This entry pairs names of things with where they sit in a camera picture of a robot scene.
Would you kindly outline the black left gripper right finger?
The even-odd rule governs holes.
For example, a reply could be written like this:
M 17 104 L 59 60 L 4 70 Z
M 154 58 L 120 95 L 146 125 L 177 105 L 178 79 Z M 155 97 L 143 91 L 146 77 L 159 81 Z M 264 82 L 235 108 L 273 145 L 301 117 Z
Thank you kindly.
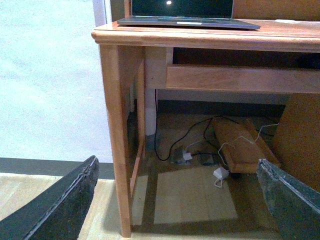
M 256 171 L 264 199 L 284 240 L 320 238 L 320 193 L 266 159 Z

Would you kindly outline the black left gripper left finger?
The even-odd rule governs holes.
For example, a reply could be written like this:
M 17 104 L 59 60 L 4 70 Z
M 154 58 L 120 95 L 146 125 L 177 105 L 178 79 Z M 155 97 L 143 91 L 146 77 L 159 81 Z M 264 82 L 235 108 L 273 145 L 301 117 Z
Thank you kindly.
M 99 160 L 91 156 L 0 222 L 2 240 L 76 240 L 91 206 Z

